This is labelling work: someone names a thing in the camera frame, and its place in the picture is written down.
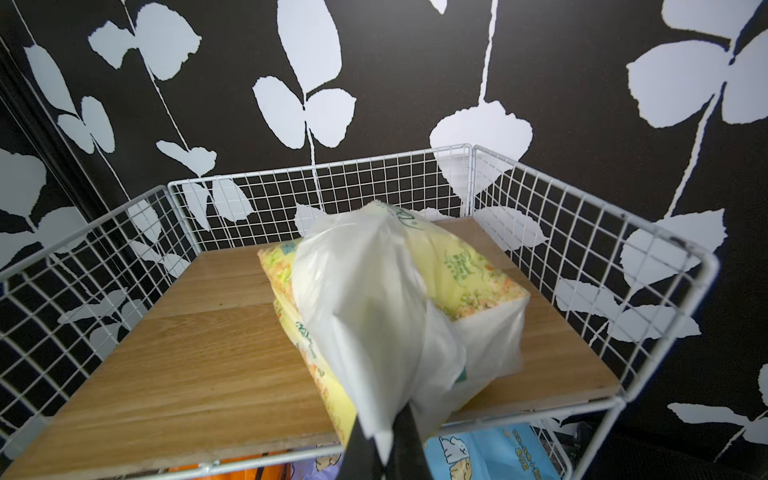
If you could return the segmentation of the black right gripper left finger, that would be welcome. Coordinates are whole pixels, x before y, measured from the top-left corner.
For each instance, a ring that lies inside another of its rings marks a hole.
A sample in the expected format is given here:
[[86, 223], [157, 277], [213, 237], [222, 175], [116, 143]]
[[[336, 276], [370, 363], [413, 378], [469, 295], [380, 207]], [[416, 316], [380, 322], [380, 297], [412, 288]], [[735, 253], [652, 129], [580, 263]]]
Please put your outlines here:
[[336, 479], [381, 480], [383, 478], [384, 467], [375, 440], [365, 436], [359, 420], [355, 419]]

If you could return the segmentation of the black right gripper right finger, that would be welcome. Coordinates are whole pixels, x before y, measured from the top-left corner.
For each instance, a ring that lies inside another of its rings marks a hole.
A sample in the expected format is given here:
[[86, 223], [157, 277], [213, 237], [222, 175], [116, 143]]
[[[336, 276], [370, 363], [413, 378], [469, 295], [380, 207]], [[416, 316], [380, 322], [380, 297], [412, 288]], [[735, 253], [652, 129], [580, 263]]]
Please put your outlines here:
[[393, 423], [394, 444], [386, 465], [388, 480], [432, 479], [411, 406], [397, 414]]

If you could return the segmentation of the blue cartoon tissue pack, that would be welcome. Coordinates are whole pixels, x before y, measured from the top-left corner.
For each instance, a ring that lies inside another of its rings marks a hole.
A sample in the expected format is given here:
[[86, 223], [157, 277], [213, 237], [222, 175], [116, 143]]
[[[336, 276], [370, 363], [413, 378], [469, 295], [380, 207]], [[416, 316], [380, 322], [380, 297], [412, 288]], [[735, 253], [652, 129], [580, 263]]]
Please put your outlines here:
[[527, 423], [436, 436], [424, 445], [435, 479], [559, 479]]

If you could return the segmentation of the yellow green tissue pack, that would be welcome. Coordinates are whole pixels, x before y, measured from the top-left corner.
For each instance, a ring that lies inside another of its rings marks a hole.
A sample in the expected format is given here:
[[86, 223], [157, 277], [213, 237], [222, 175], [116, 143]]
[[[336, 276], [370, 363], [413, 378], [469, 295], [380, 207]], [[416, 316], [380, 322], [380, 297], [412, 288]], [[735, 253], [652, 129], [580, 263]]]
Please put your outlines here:
[[323, 215], [259, 260], [339, 440], [382, 464], [522, 368], [529, 292], [420, 214], [374, 201]]

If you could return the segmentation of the orange tissue pack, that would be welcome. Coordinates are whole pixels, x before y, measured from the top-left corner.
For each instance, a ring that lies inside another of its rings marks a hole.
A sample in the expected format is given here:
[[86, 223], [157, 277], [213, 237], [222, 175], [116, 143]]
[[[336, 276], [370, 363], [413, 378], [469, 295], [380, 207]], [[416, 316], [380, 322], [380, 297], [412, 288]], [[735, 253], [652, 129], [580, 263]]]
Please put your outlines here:
[[[238, 457], [224, 460], [223, 463], [233, 463], [242, 460], [259, 458], [269, 454], [257, 454], [253, 456]], [[197, 468], [195, 465], [170, 468], [168, 472], [180, 472]], [[265, 467], [249, 468], [217, 475], [198, 477], [201, 480], [287, 480], [291, 476], [291, 467], [288, 464], [270, 465]]]

